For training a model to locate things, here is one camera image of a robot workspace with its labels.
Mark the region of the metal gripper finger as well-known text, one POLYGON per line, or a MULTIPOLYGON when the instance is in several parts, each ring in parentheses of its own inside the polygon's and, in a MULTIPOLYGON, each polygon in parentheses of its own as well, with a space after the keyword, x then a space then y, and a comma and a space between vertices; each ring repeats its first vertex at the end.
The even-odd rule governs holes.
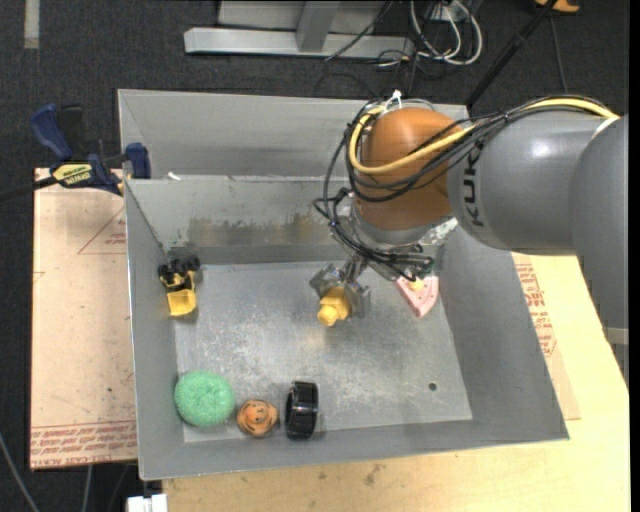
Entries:
POLYGON ((344 271, 333 264, 328 264, 311 278, 309 286, 316 292, 318 298, 322 299, 332 289, 343 288, 344 283, 344 271))
POLYGON ((365 318, 371 310, 371 290, 357 281, 346 284, 346 296, 350 304, 351 315, 365 318))

